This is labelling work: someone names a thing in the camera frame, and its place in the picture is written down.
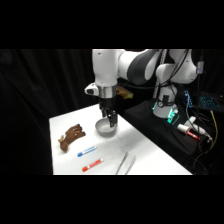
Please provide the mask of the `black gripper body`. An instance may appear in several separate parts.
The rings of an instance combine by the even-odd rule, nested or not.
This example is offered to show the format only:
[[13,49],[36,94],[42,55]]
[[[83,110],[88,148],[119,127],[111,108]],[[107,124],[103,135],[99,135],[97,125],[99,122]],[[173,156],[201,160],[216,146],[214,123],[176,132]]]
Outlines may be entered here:
[[115,98],[100,98],[99,99],[99,108],[102,112],[102,109],[107,109],[107,117],[109,114],[114,111]]

